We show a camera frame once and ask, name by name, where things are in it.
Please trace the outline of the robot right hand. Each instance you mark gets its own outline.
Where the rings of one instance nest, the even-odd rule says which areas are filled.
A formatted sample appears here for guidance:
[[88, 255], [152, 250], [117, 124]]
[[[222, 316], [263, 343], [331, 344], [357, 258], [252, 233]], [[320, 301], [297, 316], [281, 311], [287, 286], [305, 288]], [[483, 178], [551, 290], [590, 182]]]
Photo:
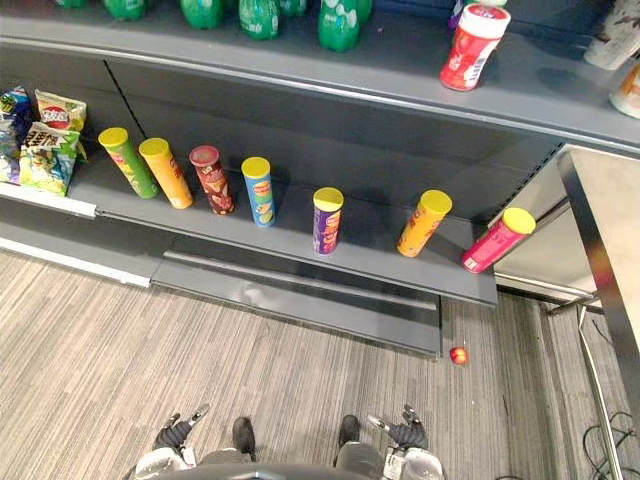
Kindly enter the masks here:
[[405, 404], [402, 417], [404, 422], [401, 424], [387, 423], [380, 417], [371, 414], [367, 415], [367, 421], [385, 432], [400, 449], [420, 448], [427, 450], [426, 430], [415, 409], [409, 404]]

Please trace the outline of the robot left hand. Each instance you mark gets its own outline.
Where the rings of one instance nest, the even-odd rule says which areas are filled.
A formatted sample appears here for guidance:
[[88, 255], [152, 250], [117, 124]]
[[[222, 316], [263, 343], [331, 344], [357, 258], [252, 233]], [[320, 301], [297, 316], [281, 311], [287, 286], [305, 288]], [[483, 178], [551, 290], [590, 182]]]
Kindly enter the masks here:
[[186, 419], [182, 419], [179, 412], [172, 414], [156, 435], [153, 447], [171, 448], [180, 452], [195, 425], [204, 418], [210, 408], [209, 403], [203, 403]]

